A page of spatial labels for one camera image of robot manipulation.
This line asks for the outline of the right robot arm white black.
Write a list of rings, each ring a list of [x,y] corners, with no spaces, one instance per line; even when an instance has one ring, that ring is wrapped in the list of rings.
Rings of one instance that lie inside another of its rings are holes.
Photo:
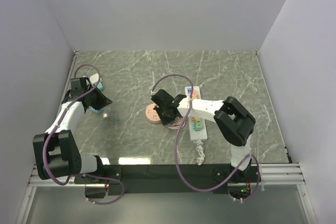
[[[152,95],[157,112],[163,124],[172,123],[176,118],[194,118],[216,123],[224,139],[231,147],[230,175],[241,182],[249,175],[251,158],[239,163],[251,153],[250,141],[256,123],[250,112],[234,97],[225,100],[202,100],[198,93],[189,88],[186,94],[172,97],[160,89]]]

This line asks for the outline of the round pink power socket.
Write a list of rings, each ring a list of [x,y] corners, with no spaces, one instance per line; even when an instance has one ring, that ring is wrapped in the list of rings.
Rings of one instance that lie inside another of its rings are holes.
[[[159,124],[161,123],[161,119],[156,110],[154,109],[155,106],[156,106],[155,103],[148,105],[145,109],[145,116],[150,123]]]

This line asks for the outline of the white multicolour power strip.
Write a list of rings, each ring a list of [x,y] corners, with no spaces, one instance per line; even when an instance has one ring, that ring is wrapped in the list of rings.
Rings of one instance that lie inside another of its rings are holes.
[[[191,86],[185,87],[185,94],[187,96],[190,96],[191,93]],[[193,99],[201,99],[201,93],[199,86],[194,86]],[[196,142],[198,140],[200,141],[206,141],[207,140],[207,131],[206,131],[206,124],[205,120],[197,117],[188,117],[188,126],[190,130],[190,140],[192,142]]]

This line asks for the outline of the white charger plug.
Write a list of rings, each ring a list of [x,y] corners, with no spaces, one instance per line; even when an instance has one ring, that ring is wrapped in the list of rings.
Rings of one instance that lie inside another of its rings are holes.
[[[102,77],[98,73],[96,73],[96,74],[91,75],[89,77],[89,80],[92,84],[97,84],[101,82]]]

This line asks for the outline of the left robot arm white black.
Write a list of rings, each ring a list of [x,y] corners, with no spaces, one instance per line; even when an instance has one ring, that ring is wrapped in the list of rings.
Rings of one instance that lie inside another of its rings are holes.
[[[99,156],[80,154],[73,131],[87,109],[99,111],[112,101],[87,77],[72,78],[70,85],[52,126],[33,138],[38,176],[42,180],[50,179],[48,170],[56,178],[86,173],[91,182],[99,183],[105,176],[102,162]]]

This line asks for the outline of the blue charger plug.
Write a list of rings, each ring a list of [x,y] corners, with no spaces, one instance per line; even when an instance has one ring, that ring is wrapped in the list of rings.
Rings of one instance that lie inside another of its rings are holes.
[[[95,114],[100,114],[102,110],[96,110],[94,108],[90,108],[91,112],[95,113]]]

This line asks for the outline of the teal charger plug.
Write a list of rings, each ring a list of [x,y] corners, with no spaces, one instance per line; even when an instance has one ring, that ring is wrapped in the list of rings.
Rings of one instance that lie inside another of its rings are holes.
[[[97,85],[97,88],[100,90],[100,91],[103,91],[104,90],[104,86],[101,82],[98,83]]]

